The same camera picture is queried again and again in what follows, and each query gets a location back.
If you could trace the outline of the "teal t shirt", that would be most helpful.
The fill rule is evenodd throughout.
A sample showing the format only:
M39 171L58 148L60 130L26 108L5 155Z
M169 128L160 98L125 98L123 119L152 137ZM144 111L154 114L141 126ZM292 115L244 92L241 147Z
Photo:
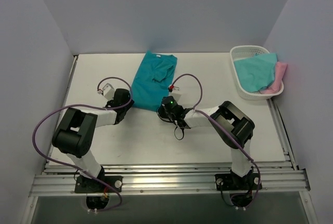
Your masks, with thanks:
M177 58L174 55L147 51L132 82L134 107L155 111L163 97L169 95Z

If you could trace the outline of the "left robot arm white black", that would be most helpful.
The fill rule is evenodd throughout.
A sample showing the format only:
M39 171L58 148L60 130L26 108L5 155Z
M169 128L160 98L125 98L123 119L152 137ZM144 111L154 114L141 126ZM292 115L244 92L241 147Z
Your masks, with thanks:
M134 104L127 89L111 88L105 95L107 104L102 110L67 109L52 138L52 145L83 169L80 175L87 178L86 186L92 192L105 186L104 169L91 152L95 129L119 124Z

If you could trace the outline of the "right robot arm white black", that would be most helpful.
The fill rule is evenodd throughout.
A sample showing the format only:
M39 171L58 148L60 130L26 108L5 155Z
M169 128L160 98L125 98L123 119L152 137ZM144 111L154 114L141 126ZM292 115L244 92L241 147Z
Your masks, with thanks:
M213 127L231 150L231 183L237 189L243 189L250 182L249 171L253 159L250 156L250 144L255 128L249 119L230 101L207 109L183 108L173 96L162 99L157 109L158 117L173 123L180 130L197 127Z

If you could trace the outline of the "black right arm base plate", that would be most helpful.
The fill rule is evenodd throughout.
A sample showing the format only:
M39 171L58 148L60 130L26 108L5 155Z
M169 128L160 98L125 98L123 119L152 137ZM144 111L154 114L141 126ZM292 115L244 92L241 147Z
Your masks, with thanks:
M248 191L258 188L258 173L239 177L234 173L215 174L215 185L218 191Z

